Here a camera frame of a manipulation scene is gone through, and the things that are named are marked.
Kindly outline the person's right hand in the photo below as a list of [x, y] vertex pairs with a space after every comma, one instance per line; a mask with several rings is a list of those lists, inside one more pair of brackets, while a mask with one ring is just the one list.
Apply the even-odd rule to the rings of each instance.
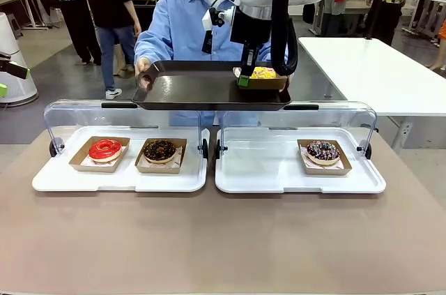
[[152, 77], [150, 75], [150, 67], [152, 63], [145, 57], [139, 58], [135, 64], [135, 80], [137, 86], [144, 91], [150, 91], [152, 87]]

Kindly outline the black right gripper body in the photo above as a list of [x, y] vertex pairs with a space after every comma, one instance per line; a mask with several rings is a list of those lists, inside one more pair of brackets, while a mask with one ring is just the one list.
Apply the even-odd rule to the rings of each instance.
[[236, 7], [231, 25], [231, 42], [260, 50], [269, 41], [270, 32], [270, 20], [253, 18]]

